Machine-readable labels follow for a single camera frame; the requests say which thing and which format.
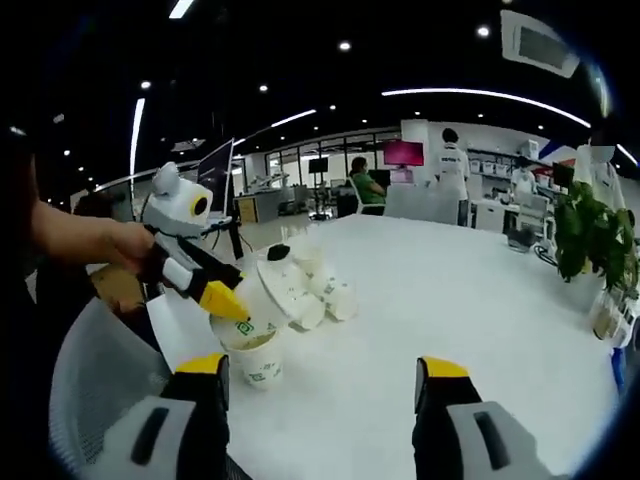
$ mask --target person in green shirt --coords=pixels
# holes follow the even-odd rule
[[[364,157],[356,157],[351,161],[351,172],[349,176],[353,180],[353,184],[358,189],[362,203],[367,204],[384,204],[387,195],[380,185],[367,173],[367,159]]]

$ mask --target yellow tip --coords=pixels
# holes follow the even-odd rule
[[[212,353],[206,357],[197,357],[183,363],[176,369],[176,373],[209,373],[217,374],[222,359],[226,355],[222,353]]]
[[[219,280],[207,283],[198,302],[207,312],[234,322],[246,322],[249,312],[233,291]]]
[[[422,357],[427,364],[429,377],[468,377],[469,372],[460,365],[434,357]]]

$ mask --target green logo on cup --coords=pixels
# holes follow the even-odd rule
[[[253,325],[249,322],[237,322],[236,328],[243,335],[249,335],[249,333],[254,329]]]

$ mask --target red monitor screen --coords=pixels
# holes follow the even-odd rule
[[[397,142],[387,143],[384,147],[385,165],[409,165],[421,167],[424,165],[424,155],[422,154],[422,143],[418,142]]]

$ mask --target black ceiling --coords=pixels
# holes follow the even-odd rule
[[[625,130],[640,131],[637,82],[624,58],[624,48],[637,44],[632,20],[614,9],[615,1],[605,11],[555,3],[513,0],[509,8],[555,25],[576,48],[600,60]],[[105,0],[82,9],[64,2],[27,5],[38,14],[20,16],[26,27],[11,63],[16,68],[9,103],[13,120],[37,138],[43,194],[68,195],[89,176],[104,183],[127,175],[133,112],[142,96],[136,171],[169,159],[201,158],[226,138],[250,137],[309,109],[318,113],[258,133],[239,152],[360,129],[362,119],[367,127],[398,125],[415,111],[430,120],[531,133],[540,133],[542,124],[543,135],[569,145],[588,136],[568,119],[516,102],[459,94],[381,96],[392,89],[480,88],[532,98],[588,121],[600,115],[582,66],[563,79],[502,59],[500,0],[195,0],[175,21],[168,19],[173,5],[174,0]],[[492,30],[487,39],[475,33],[482,24]],[[351,42],[351,51],[338,50],[341,40]],[[144,92],[143,80],[152,82]],[[267,93],[258,91],[263,83]],[[65,120],[54,124],[59,113]],[[481,121],[478,113],[484,114]],[[170,153],[174,142],[194,137],[206,142],[184,156]],[[625,139],[638,158],[639,144],[632,136]],[[71,150],[68,157],[65,149]],[[622,158],[620,163],[630,165]]]

